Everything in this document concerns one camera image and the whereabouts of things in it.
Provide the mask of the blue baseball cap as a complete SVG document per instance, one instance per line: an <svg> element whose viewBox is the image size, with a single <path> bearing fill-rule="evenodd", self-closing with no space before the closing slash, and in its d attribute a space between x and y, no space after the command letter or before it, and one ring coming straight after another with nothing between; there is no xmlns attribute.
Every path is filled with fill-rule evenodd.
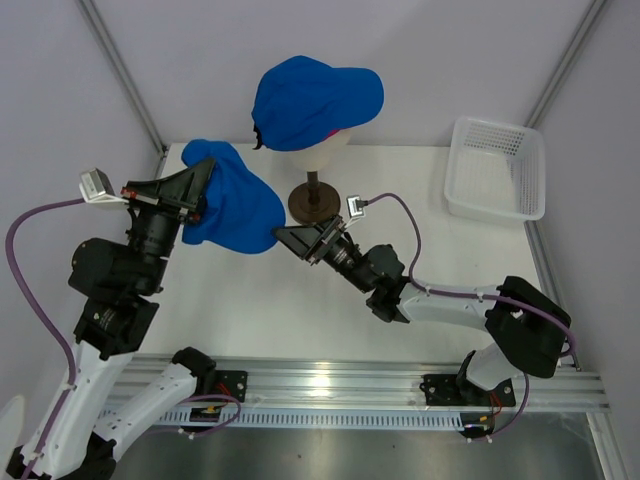
<svg viewBox="0 0 640 480"><path fill-rule="evenodd" d="M295 152L314 146L332 130L372 121L384 97L383 82L371 69L293 56L258 83L251 111L255 148Z"/></svg>
<svg viewBox="0 0 640 480"><path fill-rule="evenodd" d="M195 139L181 154L187 167L207 158L216 164L205 192L206 208L198 224L183 228L182 241L193 246L211 242L247 255L270 250L277 243L272 230L286 223L278 195L228 142Z"/></svg>

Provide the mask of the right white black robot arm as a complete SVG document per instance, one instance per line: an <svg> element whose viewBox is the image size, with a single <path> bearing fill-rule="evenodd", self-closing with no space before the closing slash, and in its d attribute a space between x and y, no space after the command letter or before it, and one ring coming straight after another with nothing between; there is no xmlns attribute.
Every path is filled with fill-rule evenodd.
<svg viewBox="0 0 640 480"><path fill-rule="evenodd" d="M421 389L430 405L485 406L519 373L553 377L569 352L570 317L520 277L475 289L420 284L406 274L391 245L362 252L339 215L277 227L272 234L299 259L329 265L367 295L367 307L386 323L438 322L491 337L490 345L466 355L456 374L424 377Z"/></svg>

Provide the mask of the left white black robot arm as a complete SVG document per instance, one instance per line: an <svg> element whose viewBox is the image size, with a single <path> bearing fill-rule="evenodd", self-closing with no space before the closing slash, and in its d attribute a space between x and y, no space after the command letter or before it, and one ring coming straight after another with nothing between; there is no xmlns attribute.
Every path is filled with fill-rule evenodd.
<svg viewBox="0 0 640 480"><path fill-rule="evenodd" d="M128 242L92 238L72 258L71 288L86 298L66 347L70 374L31 439L8 452L16 479L107 479L132 444L164 413L216 388L216 363L193 347L178 351L160 376L113 414L100 416L159 309L161 282L179 229L197 223L216 162L206 158L171 176L128 182Z"/></svg>

